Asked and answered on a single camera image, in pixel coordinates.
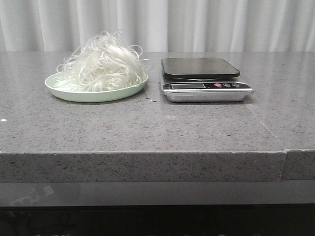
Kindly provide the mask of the white vermicelli noodle bundle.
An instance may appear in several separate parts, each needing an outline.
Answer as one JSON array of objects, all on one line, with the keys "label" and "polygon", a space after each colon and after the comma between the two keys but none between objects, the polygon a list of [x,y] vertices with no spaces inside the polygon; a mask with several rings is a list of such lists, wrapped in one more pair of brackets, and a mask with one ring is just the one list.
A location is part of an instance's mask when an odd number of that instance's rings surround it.
[{"label": "white vermicelli noodle bundle", "polygon": [[137,86],[152,67],[142,47],[123,42],[123,29],[102,31],[77,48],[57,67],[57,89],[101,92]]}]

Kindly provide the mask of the silver black kitchen scale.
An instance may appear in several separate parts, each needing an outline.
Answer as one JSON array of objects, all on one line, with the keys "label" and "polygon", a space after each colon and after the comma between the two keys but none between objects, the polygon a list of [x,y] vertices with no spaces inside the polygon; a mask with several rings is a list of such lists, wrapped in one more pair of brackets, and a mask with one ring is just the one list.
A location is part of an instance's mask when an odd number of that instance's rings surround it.
[{"label": "silver black kitchen scale", "polygon": [[164,58],[161,91],[171,102],[239,102],[254,92],[220,58]]}]

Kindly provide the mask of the light green round plate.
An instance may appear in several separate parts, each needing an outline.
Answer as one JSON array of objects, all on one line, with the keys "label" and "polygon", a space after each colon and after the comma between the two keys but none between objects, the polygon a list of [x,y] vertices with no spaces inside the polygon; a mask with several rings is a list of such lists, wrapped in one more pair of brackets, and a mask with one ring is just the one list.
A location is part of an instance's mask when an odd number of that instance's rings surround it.
[{"label": "light green round plate", "polygon": [[118,90],[110,91],[99,91],[99,92],[87,92],[87,91],[69,91],[61,88],[57,88],[57,78],[61,75],[61,72],[55,73],[49,76],[45,80],[46,87],[50,92],[63,100],[73,101],[73,102],[83,102],[83,103],[94,103],[94,102],[107,102],[114,101],[123,98],[130,97],[145,86],[148,76],[145,76],[144,81],[137,85],[130,86],[128,88],[122,88]]}]

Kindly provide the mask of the white pleated curtain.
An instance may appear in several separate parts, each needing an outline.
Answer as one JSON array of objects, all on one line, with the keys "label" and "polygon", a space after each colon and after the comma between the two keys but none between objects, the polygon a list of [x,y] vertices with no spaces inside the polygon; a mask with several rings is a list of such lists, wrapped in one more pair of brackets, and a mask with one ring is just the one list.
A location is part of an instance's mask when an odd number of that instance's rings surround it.
[{"label": "white pleated curtain", "polygon": [[312,52],[312,0],[3,0],[2,51],[73,51],[123,30],[147,52]]}]

